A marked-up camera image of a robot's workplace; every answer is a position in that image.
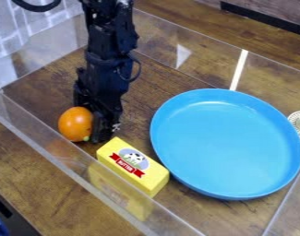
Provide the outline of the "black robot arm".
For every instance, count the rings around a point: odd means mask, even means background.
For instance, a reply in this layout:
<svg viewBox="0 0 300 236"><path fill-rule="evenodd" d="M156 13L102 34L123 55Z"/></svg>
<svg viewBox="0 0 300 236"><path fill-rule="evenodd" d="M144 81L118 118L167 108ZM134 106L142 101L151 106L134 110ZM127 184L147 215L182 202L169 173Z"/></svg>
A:
<svg viewBox="0 0 300 236"><path fill-rule="evenodd" d="M92 113L90 141L102 143L119 130L120 96L138 78L131 56L138 35L134 30L134 0L79 0L86 17L87 66L76 69L72 102Z"/></svg>

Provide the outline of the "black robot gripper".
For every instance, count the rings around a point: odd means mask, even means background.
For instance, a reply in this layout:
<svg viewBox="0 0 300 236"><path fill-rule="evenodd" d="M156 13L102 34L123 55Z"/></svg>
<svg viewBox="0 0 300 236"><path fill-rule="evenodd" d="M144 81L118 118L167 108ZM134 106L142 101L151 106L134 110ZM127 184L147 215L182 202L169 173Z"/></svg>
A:
<svg viewBox="0 0 300 236"><path fill-rule="evenodd" d="M78 79L72 87L72 104L92 112L94 144L110 140L119 130L122 115L120 96L128 90L132 60L127 56L102 59L86 52L87 67L76 69Z"/></svg>

